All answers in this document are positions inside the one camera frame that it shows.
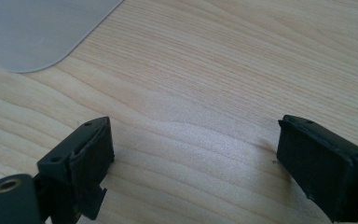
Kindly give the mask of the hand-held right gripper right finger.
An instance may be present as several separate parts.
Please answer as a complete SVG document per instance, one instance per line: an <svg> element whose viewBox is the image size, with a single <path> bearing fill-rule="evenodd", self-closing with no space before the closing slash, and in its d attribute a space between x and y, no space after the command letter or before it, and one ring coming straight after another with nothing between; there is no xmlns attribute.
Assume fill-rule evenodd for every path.
<svg viewBox="0 0 358 224"><path fill-rule="evenodd" d="M301 117L285 115L277 159L333 222L358 221L358 146Z"/></svg>

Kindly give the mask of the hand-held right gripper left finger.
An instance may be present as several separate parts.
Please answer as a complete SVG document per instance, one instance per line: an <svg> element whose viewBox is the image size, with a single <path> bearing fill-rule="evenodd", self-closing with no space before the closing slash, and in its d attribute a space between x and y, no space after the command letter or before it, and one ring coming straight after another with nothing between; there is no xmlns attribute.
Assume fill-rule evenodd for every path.
<svg viewBox="0 0 358 224"><path fill-rule="evenodd" d="M106 193L101 182L114 159L110 118L101 117L80 125L37 163L44 214L53 224L98 216Z"/></svg>

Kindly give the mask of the clear plastic storage box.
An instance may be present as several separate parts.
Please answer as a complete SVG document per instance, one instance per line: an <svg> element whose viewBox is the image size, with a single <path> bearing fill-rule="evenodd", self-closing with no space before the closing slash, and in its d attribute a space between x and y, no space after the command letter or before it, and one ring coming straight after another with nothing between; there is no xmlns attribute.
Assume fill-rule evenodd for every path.
<svg viewBox="0 0 358 224"><path fill-rule="evenodd" d="M29 73L76 48L123 0L0 0L0 68Z"/></svg>

